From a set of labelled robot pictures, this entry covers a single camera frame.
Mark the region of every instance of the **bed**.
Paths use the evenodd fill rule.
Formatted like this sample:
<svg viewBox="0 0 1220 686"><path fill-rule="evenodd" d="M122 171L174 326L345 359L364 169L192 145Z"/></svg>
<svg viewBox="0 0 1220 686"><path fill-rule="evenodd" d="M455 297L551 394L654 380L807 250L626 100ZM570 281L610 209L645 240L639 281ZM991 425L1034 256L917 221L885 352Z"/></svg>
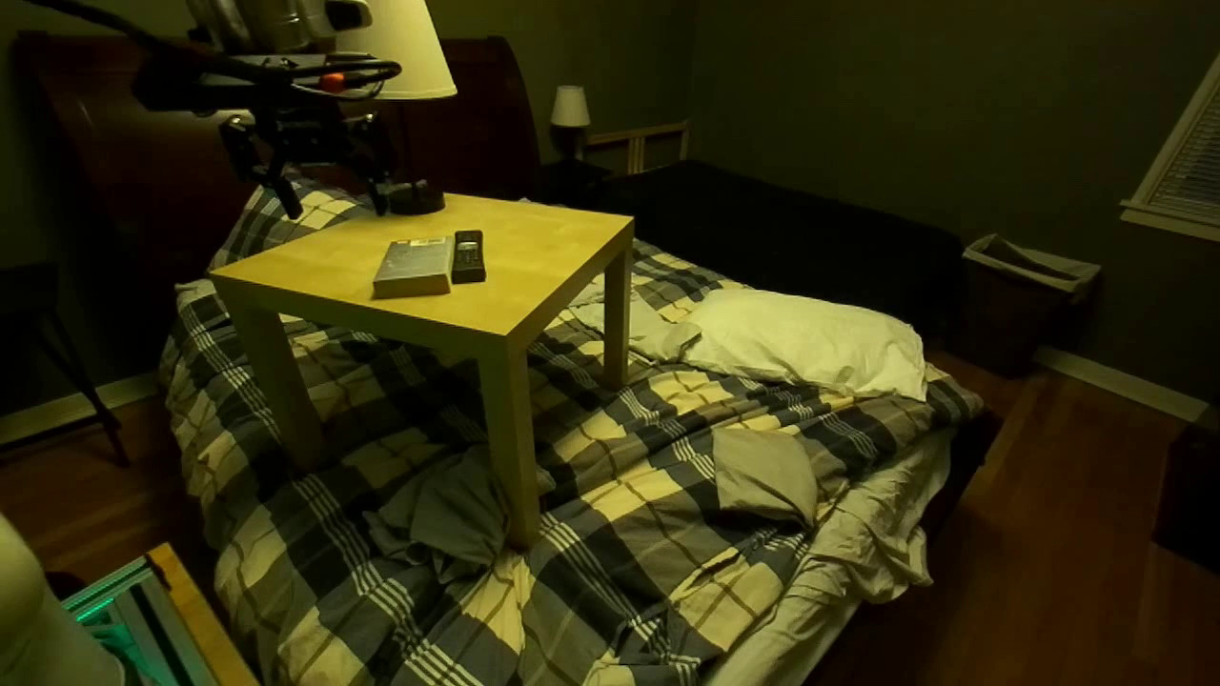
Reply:
<svg viewBox="0 0 1220 686"><path fill-rule="evenodd" d="M389 145L444 189L531 195L538 151L507 43L456 39L444 52L456 103L391 112ZM99 148L142 134L115 138L119 105L95 103L122 100L132 52L115 39L26 33L20 57L99 209L122 216L124 240L174 247L142 250L147 273L172 281L156 287L172 292L162 405L218 549L218 604L268 681L800 681L856 604L929 583L926 532L995 430L981 396L929 364L906 394L695 364L708 300L781 292L659 247L662 221L633 206L612 206L647 223L633 303L695 342L673 354L633 339L633 385L599 394L602 292L592 287L531 347L540 490L531 549L497 536L480 399L460 359L287 319L310 396L344 447L331 466L288 472L206 265L364 206L296 180L303 213L288 221L268 189L209 183L209 165L174 180L115 171ZM174 185L213 195L193 200L232 216L153 216Z"/></svg>

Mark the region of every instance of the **plaid comforter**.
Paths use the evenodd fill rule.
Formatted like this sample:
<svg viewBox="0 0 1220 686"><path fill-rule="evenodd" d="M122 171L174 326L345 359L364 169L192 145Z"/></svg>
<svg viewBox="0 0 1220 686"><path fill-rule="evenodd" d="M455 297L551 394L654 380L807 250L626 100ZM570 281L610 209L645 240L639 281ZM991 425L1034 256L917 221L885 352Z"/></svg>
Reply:
<svg viewBox="0 0 1220 686"><path fill-rule="evenodd" d="M287 221L256 195L218 261L349 200L303 206ZM730 287L647 242L633 270L668 319ZM287 331L344 447L310 475L287 472L209 281L180 289L162 352L188 486L220 549L218 596L269 681L695 681L774 612L860 475L981 411L954 380L934 380L926 405L832 406L807 385L647 354L633 354L626 394L602 396L602 339L563 311L531 352L540 536L500 551L474 364L303 319ZM770 441L807 458L804 502L788 483L751 483L744 447ZM746 486L728 494L728 467Z"/></svg>

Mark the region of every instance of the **black furniture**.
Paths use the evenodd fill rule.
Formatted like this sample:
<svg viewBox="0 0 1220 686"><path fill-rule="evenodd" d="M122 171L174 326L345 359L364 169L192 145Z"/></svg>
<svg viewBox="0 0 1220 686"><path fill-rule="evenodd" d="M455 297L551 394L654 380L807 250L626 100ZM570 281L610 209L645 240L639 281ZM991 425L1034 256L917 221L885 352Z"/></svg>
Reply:
<svg viewBox="0 0 1220 686"><path fill-rule="evenodd" d="M115 458L124 466L115 411L90 390L81 354L68 339L68 326L57 315L57 265L24 261L0 270L0 335L30 339L95 406L95 420L105 425Z"/></svg>
<svg viewBox="0 0 1220 686"><path fill-rule="evenodd" d="M563 200L633 213L639 240L746 287L880 310L913 324L929 342L954 326L959 240L934 223L701 161L579 183Z"/></svg>
<svg viewBox="0 0 1220 686"><path fill-rule="evenodd" d="M1220 575L1220 406L1188 422L1159 490L1154 541Z"/></svg>
<svg viewBox="0 0 1220 686"><path fill-rule="evenodd" d="M610 180L610 169L584 165L584 161L558 161L538 169L538 183L531 185L531 199L566 206L596 195L606 180Z"/></svg>

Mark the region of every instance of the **lampshade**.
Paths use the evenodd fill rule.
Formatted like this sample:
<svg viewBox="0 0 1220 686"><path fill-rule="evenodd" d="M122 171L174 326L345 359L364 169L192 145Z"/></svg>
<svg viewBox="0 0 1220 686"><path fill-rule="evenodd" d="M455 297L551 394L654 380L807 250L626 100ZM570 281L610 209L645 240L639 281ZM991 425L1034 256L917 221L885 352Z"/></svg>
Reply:
<svg viewBox="0 0 1220 686"><path fill-rule="evenodd" d="M549 127L560 127L560 131L586 131L592 127L584 85L558 86L558 105L549 112Z"/></svg>
<svg viewBox="0 0 1220 686"><path fill-rule="evenodd" d="M455 100L456 85L429 25L427 0L368 0L368 25L334 29L334 49L395 61L376 100Z"/></svg>

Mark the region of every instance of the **wall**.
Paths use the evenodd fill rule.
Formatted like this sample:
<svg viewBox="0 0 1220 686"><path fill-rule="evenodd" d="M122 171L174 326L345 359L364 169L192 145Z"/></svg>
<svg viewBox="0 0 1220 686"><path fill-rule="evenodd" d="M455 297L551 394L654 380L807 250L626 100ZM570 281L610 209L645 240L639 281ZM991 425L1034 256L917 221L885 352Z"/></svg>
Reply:
<svg viewBox="0 0 1220 686"><path fill-rule="evenodd" d="M183 33L188 2L105 0L142 25ZM145 375L159 342L142 331L145 300L105 234L81 209L45 148L45 131L20 100L12 39L20 29L95 33L95 25L33 6L0 2L0 265L53 258L62 265L62 315L95 380ZM0 411L68 394L68 380L24 335L0 339Z"/></svg>
<svg viewBox="0 0 1220 686"><path fill-rule="evenodd" d="M1220 396L1220 242L1118 221L1217 49L1217 0L701 0L695 156L1093 258L1061 342Z"/></svg>
<svg viewBox="0 0 1220 686"><path fill-rule="evenodd" d="M156 33L192 25L188 0L95 0ZM669 123L685 114L695 0L429 0L441 39L503 33L527 71L538 145L551 86L586 85L596 127ZM95 29L77 20L0 2L0 43L15 29ZM38 123L15 100L6 49L0 57L0 265L26 258L62 261L62 311L95 380L156 364L159 331L142 326L145 300L122 279L124 265L95 221L71 200L62 161L38 145ZM68 385L15 339L0 339L0 415Z"/></svg>

